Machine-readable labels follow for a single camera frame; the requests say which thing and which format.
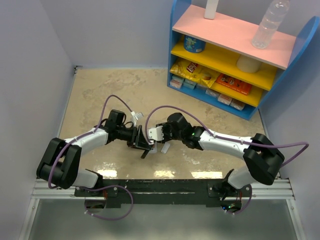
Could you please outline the white battery cover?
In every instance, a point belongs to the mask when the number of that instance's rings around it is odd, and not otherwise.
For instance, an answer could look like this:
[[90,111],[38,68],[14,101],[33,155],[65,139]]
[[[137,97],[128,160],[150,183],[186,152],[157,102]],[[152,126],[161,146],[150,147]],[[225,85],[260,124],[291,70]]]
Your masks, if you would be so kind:
[[163,145],[162,149],[161,149],[161,153],[166,154],[166,153],[168,152],[170,146],[171,146],[170,143],[169,143],[169,142],[166,142],[166,143]]

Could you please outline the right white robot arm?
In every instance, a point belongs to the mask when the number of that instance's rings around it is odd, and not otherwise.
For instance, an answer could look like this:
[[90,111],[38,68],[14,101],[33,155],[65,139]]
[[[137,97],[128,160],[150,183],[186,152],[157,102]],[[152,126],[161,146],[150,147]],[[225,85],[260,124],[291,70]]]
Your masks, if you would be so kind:
[[156,125],[161,129],[160,138],[156,141],[181,141],[190,149],[216,151],[239,158],[245,166],[230,170],[224,178],[223,192],[235,196],[242,187],[258,182],[267,186],[274,183],[284,163],[284,155],[263,134],[253,137],[239,137],[219,134],[203,126],[192,126],[179,113],[171,114],[166,122]]

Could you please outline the white remote control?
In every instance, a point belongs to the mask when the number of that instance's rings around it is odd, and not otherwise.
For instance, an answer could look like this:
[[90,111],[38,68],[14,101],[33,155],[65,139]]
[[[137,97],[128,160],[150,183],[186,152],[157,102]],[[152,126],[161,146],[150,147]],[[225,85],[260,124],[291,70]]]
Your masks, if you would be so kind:
[[150,146],[150,151],[149,153],[150,154],[156,154],[158,152],[158,145],[157,143],[155,142],[153,145]]

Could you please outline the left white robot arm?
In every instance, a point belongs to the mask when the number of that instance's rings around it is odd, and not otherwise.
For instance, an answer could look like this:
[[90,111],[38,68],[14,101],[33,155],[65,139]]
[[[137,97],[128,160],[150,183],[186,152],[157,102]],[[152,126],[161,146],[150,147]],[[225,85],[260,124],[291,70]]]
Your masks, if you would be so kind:
[[52,187],[84,187],[92,196],[99,196],[104,190],[102,176],[80,169],[81,156],[115,140],[125,141],[129,148],[143,150],[142,159],[152,150],[143,136],[142,126],[126,127],[125,118],[124,112],[113,109],[98,128],[73,138],[53,138],[38,165],[36,176]]

